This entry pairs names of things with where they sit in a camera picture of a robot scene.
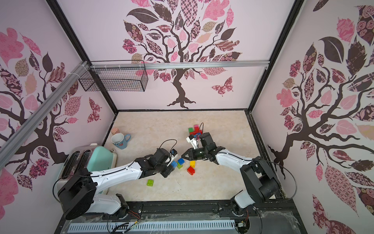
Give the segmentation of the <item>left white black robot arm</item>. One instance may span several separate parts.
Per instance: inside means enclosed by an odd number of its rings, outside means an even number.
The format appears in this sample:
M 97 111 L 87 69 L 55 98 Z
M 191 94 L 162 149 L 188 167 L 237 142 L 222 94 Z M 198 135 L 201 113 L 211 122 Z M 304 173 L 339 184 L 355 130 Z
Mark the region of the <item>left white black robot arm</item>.
M 66 220 L 85 213 L 112 215 L 126 209 L 122 195 L 109 196 L 100 192 L 118 184 L 160 173 L 167 178 L 174 170 L 172 162 L 178 156 L 175 149 L 158 148 L 153 155 L 135 159 L 132 163 L 104 171 L 78 170 L 59 189 L 57 195 Z

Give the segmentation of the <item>red long brick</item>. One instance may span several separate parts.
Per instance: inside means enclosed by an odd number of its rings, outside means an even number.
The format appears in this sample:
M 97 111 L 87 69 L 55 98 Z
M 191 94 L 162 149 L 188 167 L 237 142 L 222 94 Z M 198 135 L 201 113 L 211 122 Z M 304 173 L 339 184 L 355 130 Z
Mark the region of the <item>red long brick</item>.
M 197 136 L 199 136 L 199 135 L 201 135 L 202 134 L 202 131 L 194 131 L 194 132 L 190 132 L 190 135 L 197 135 Z

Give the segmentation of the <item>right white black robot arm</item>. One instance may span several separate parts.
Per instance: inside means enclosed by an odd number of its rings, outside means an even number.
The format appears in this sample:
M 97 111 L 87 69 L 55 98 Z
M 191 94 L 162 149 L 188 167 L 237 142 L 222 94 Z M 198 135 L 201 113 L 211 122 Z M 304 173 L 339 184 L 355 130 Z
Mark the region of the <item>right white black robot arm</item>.
M 237 193 L 231 200 L 233 212 L 239 214 L 248 206 L 264 203 L 281 189 L 280 181 L 269 162 L 261 157 L 246 158 L 225 147 L 217 146 L 209 132 L 200 137 L 186 138 L 192 145 L 182 158 L 188 161 L 208 160 L 226 166 L 241 174 L 246 189 Z

